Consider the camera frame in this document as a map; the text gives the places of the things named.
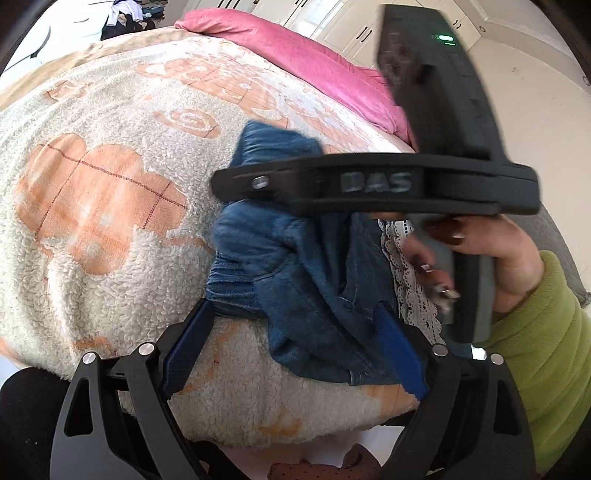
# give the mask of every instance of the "silver screw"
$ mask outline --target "silver screw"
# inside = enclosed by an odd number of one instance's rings
[[[139,346],[138,352],[140,355],[149,355],[154,351],[154,344],[153,343],[143,343]]]
[[[449,350],[442,343],[436,343],[433,345],[433,354],[435,354],[435,356],[447,356],[448,353]]]
[[[96,353],[94,353],[94,352],[88,352],[82,357],[82,363],[86,364],[86,365],[91,364],[95,360],[96,360]]]
[[[263,175],[262,177],[257,177],[252,181],[252,188],[255,190],[264,189],[269,186],[269,177]]]
[[[493,353],[491,355],[491,362],[493,362],[495,365],[502,365],[505,363],[505,359],[503,358],[502,355],[500,355],[498,353]]]

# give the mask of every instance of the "black handheld device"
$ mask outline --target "black handheld device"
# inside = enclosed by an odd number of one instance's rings
[[[452,253],[421,226],[442,215],[533,215],[534,170],[510,162],[480,80],[455,34],[432,9],[386,5],[378,64],[408,116],[416,154],[356,153],[294,158],[218,170],[213,194],[231,202],[272,200],[296,215],[347,210],[404,212],[454,278],[461,297],[440,316],[461,343],[490,335],[493,259]]]

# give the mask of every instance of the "blue denim jeans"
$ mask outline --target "blue denim jeans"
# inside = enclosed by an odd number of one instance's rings
[[[322,155],[294,131],[249,122],[232,165]],[[296,375],[327,382],[399,383],[379,347],[375,305],[396,305],[381,230],[364,213],[296,217],[242,200],[213,227],[206,297],[219,314],[260,319],[269,352]]]

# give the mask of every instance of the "cabinet handle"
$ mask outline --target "cabinet handle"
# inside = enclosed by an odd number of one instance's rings
[[[355,37],[355,40],[359,40],[359,39],[361,38],[361,35],[363,35],[367,29],[368,29],[368,28],[367,28],[367,27],[365,27],[365,28],[363,29],[363,31],[362,31],[362,32],[361,32],[359,35],[357,35],[357,36]]]
[[[367,39],[369,38],[369,36],[371,35],[371,32],[373,32],[373,30],[370,30],[370,31],[369,31],[369,33],[368,33],[368,36],[367,36],[367,37],[365,37],[365,38],[364,38],[364,39],[361,41],[361,43],[363,43],[365,40],[367,40]]]

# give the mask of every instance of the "green sweater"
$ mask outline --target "green sweater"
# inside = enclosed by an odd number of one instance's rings
[[[591,407],[591,320],[568,288],[556,256],[540,255],[541,284],[479,346],[505,358],[525,405],[538,471],[546,473]]]

